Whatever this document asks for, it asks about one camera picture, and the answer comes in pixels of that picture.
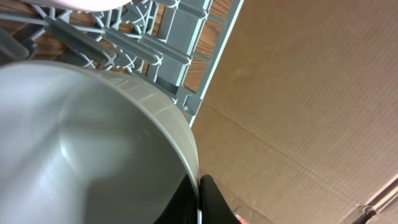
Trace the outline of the small pink bowl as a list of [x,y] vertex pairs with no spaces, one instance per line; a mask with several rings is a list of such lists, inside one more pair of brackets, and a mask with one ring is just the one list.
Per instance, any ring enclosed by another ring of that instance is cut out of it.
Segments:
[[74,11],[100,12],[121,7],[131,0],[21,0],[30,4]]

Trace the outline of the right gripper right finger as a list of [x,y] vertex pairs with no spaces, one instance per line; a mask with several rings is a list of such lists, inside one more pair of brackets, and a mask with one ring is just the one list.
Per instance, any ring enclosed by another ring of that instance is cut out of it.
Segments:
[[240,224],[210,175],[200,179],[202,224]]

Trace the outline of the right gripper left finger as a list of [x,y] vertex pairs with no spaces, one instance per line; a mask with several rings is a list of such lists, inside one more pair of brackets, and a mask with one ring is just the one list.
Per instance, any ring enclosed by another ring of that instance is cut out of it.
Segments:
[[198,190],[186,174],[154,224],[197,224]]

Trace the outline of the grey bowl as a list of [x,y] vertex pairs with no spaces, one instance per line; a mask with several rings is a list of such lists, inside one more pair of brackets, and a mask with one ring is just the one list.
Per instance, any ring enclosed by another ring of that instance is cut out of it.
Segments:
[[186,174],[198,188],[192,130],[142,78],[1,67],[2,224],[154,223]]

